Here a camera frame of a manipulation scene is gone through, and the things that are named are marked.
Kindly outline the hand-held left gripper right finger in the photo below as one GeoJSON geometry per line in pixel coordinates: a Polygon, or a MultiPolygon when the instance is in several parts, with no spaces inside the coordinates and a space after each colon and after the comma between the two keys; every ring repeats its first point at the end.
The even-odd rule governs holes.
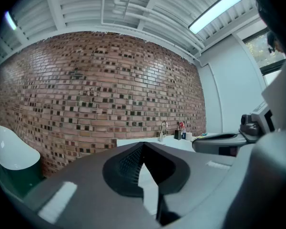
{"type": "Polygon", "coordinates": [[[182,159],[147,142],[143,144],[143,162],[158,186],[156,220],[167,225],[180,216],[169,210],[164,196],[178,193],[183,188],[190,176],[190,168],[182,159]]]}

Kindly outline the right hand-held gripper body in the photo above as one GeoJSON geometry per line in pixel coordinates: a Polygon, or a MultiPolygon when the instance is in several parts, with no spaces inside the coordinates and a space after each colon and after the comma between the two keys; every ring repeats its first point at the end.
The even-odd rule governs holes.
{"type": "Polygon", "coordinates": [[[237,133],[222,133],[193,141],[198,153],[236,156],[239,149],[262,140],[265,147],[286,150],[286,62],[263,92],[264,101],[241,117],[237,133]]]}

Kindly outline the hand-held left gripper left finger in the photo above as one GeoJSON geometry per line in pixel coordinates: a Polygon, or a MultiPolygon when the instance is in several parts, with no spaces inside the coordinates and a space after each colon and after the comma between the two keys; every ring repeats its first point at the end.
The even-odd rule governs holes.
{"type": "Polygon", "coordinates": [[[139,142],[112,156],[103,165],[102,175],[106,184],[121,196],[143,197],[143,189],[138,186],[144,162],[143,148],[144,144],[139,142]]]}

